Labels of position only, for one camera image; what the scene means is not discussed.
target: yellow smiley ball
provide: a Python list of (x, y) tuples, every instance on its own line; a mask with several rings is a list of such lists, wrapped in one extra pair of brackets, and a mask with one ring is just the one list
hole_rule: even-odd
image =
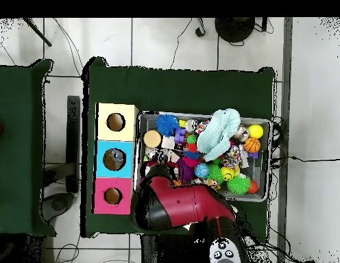
[(263, 136), (264, 130), (260, 125), (253, 124), (248, 127), (248, 132), (250, 133), (250, 137), (259, 139)]
[(230, 179), (234, 177), (234, 170), (231, 168), (221, 167), (220, 173), (224, 181), (229, 181)]

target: light blue plush toy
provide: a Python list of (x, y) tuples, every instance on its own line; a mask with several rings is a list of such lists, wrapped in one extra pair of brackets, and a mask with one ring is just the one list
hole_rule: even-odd
[(198, 136), (197, 150), (205, 153), (206, 162), (215, 160), (230, 148), (230, 138), (236, 134), (241, 118), (235, 109), (217, 110)]
[(205, 179), (209, 174), (209, 167), (204, 164), (200, 163), (195, 167), (195, 175), (198, 177), (201, 177), (202, 179)]

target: green tablecloth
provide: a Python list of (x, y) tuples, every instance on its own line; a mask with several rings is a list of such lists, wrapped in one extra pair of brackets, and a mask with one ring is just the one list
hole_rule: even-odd
[(51, 60), (0, 66), (0, 233), (54, 235), (40, 217), (43, 79)]
[[(93, 141), (95, 133), (95, 104), (133, 104), (140, 111), (154, 110), (193, 114), (212, 114), (215, 110), (234, 108), (242, 117), (272, 117), (274, 71), (264, 68), (259, 73), (239, 71), (174, 71), (139, 67), (106, 67), (102, 58), (85, 66), (89, 80), (84, 84), (84, 130), (88, 126), (87, 184), (82, 199), (82, 225), (86, 234), (137, 233), (129, 216), (91, 214), (90, 199), (93, 179)], [(83, 146), (87, 140), (83, 137)], [(248, 228), (265, 241), (267, 202), (234, 202), (242, 215), (246, 214)], [(181, 233), (183, 228), (169, 233)]]

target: game controller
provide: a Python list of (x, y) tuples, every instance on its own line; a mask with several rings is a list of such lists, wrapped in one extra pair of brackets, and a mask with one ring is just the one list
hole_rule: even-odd
[(216, 239), (209, 249), (210, 263), (241, 263), (239, 250), (227, 238)]

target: gray plastic bin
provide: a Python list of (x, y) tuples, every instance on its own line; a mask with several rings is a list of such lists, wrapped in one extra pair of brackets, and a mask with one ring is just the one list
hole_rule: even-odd
[[(197, 119), (199, 121), (208, 120), (211, 115), (197, 115), (197, 114), (182, 114), (171, 112), (159, 112), (159, 114), (172, 114), (178, 119), (188, 120)], [(149, 112), (140, 112), (138, 115), (137, 126), (139, 130), (138, 140), (136, 141), (136, 157), (135, 157), (135, 172), (134, 176), (136, 181), (134, 183), (134, 189), (138, 190), (140, 182), (140, 167), (143, 157), (145, 156), (145, 144), (143, 143), (143, 135), (145, 132), (151, 129), (156, 129), (156, 119), (158, 114), (150, 114)], [(258, 184), (258, 191), (255, 194), (245, 194), (243, 196), (237, 196), (229, 192), (226, 185), (222, 184), (219, 194), (223, 195), (227, 200), (237, 201), (264, 201), (268, 195), (268, 183), (269, 183), (269, 169), (271, 161), (271, 140), (272, 140), (272, 126), (271, 121), (267, 119), (258, 118), (241, 118), (241, 123), (249, 126), (252, 124), (259, 124), (264, 129), (264, 134), (259, 138), (261, 148), (258, 154), (258, 158), (248, 158), (249, 168), (242, 168), (241, 173), (249, 176)]]

